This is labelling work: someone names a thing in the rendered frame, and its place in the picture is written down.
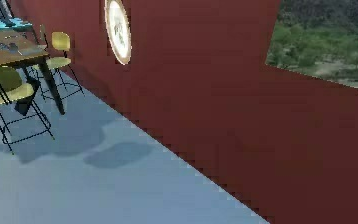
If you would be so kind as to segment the brown wooden dining table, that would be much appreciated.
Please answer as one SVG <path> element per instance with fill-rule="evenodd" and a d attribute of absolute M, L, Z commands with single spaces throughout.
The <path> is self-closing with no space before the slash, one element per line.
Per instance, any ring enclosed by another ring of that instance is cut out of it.
<path fill-rule="evenodd" d="M 9 66 L 19 69 L 38 65 L 59 113 L 64 115 L 65 110 L 61 96 L 53 75 L 51 74 L 51 70 L 46 63 L 49 53 L 46 50 L 38 50 L 35 53 L 22 55 L 21 51 L 27 52 L 28 49 L 38 48 L 39 45 L 24 38 L 19 32 L 13 29 L 0 30 L 0 44 L 9 45 L 10 43 L 15 44 L 17 48 L 15 50 L 0 49 L 0 66 Z"/>

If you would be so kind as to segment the light blue cloth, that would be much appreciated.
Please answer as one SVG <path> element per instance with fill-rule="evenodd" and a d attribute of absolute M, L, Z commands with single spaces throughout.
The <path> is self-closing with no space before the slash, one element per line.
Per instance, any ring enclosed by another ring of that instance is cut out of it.
<path fill-rule="evenodd" d="M 13 26 L 7 26 L 3 21 L 0 20 L 0 30 L 14 29 L 19 32 L 24 32 L 32 27 L 32 24 L 27 21 L 23 21 L 21 18 L 10 18 L 9 21 L 13 23 Z"/>

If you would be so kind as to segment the yellow chair with black legs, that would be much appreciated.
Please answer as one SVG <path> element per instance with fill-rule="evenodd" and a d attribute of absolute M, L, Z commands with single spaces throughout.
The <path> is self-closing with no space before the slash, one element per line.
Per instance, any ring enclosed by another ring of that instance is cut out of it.
<path fill-rule="evenodd" d="M 67 92 L 65 96 L 62 96 L 61 99 L 66 99 L 78 92 L 84 93 L 81 84 L 71 67 L 72 60 L 68 57 L 68 52 L 71 49 L 71 38 L 70 36 L 61 31 L 56 31 L 51 34 L 51 41 L 48 41 L 47 35 L 45 32 L 42 33 L 41 39 L 46 43 L 45 48 L 48 48 L 51 45 L 55 50 L 62 51 L 62 56 L 49 57 L 46 62 L 48 68 L 53 70 L 53 75 L 57 74 L 60 78 L 60 83 L 57 84 L 57 87 L 62 86 Z M 72 72 L 75 82 L 66 82 L 61 74 L 61 69 L 63 67 L 68 67 Z"/>
<path fill-rule="evenodd" d="M 51 123 L 46 114 L 41 111 L 40 107 L 35 101 L 35 96 L 41 83 L 32 77 L 24 81 L 19 72 L 8 66 L 0 67 L 0 105 L 10 106 L 15 105 L 15 110 L 22 115 L 22 118 L 6 121 L 0 111 L 0 133 L 2 134 L 2 143 L 7 145 L 11 154 L 14 154 L 12 145 L 33 138 L 35 136 L 48 133 L 52 139 L 55 139 L 51 132 Z M 9 126 L 13 123 L 18 123 L 37 116 L 42 124 L 44 130 L 30 136 L 18 139 L 16 141 L 9 141 L 7 134 L 11 134 Z"/>

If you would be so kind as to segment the round white framed wall picture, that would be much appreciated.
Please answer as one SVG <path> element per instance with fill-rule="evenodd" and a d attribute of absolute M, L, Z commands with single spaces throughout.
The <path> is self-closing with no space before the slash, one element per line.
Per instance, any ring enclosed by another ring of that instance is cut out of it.
<path fill-rule="evenodd" d="M 118 62 L 127 65 L 131 60 L 131 31 L 122 0 L 105 0 L 105 24 L 109 43 Z"/>

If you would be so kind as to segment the window with green landscape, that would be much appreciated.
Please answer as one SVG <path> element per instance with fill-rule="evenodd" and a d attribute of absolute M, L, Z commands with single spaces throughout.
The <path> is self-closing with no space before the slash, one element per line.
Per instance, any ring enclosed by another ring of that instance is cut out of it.
<path fill-rule="evenodd" d="M 265 63 L 358 88 L 358 0 L 281 0 Z"/>

